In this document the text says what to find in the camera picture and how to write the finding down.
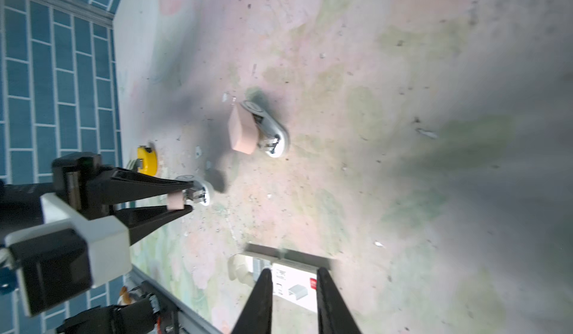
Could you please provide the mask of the white staple box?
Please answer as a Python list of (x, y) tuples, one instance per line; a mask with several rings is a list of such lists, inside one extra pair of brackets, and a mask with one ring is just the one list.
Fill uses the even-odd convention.
[(313, 313), (317, 312), (317, 271), (330, 270), (332, 261), (322, 256), (286, 248), (246, 245), (228, 260), (228, 276), (254, 287), (263, 270), (272, 273), (273, 295)]

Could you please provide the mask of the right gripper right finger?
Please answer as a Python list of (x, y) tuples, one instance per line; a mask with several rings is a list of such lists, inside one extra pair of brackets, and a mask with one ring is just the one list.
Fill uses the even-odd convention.
[(361, 334), (334, 279), (326, 268), (319, 268), (317, 271), (316, 296), (320, 334)]

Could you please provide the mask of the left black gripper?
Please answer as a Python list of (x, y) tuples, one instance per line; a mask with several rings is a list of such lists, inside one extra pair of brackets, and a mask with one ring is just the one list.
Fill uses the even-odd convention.
[[(32, 227), (41, 225), (41, 196), (55, 193), (60, 199), (88, 219), (108, 216), (112, 206), (159, 195), (182, 192), (192, 187), (190, 181), (167, 180), (112, 168), (99, 154), (75, 152), (52, 162), (52, 181), (48, 183), (7, 184), (1, 182), (1, 226)], [(193, 207), (168, 210), (167, 206), (136, 207), (115, 210), (129, 232), (134, 245), (165, 224), (191, 213)]]

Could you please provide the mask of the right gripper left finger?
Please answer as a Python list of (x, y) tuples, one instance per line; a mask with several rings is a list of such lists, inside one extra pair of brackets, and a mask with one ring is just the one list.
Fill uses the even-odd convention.
[(272, 271), (262, 270), (243, 308), (232, 334), (272, 333), (273, 281)]

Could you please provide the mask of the pink stapler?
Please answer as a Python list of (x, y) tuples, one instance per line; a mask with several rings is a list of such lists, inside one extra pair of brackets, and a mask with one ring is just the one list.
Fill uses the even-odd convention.
[(201, 204), (208, 207), (213, 200), (215, 191), (207, 180), (195, 175), (181, 175), (177, 181), (187, 182), (188, 187), (180, 192), (167, 195), (168, 210), (183, 210), (184, 205)]
[(289, 150), (288, 132), (263, 107), (252, 101), (234, 106), (228, 121), (231, 148), (251, 155), (262, 150), (271, 158), (285, 156)]

